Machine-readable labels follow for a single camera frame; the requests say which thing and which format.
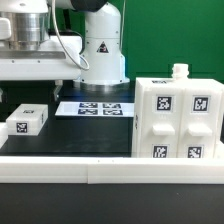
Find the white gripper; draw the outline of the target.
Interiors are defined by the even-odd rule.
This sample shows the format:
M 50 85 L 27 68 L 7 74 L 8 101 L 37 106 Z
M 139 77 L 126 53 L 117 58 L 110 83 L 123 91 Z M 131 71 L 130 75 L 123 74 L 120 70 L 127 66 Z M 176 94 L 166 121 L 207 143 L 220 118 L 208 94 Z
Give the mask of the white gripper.
M 56 36 L 38 50 L 12 50 L 0 41 L 0 81 L 74 80 L 81 70 L 66 55 Z

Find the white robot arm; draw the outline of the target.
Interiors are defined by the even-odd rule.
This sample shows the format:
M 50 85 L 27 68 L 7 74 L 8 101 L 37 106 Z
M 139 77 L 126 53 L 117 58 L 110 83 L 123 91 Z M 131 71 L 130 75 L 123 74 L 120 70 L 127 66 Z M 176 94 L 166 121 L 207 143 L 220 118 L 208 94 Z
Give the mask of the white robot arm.
M 56 10 L 82 12 L 85 35 L 62 34 Z M 125 85 L 121 14 L 108 0 L 0 0 L 0 81 Z

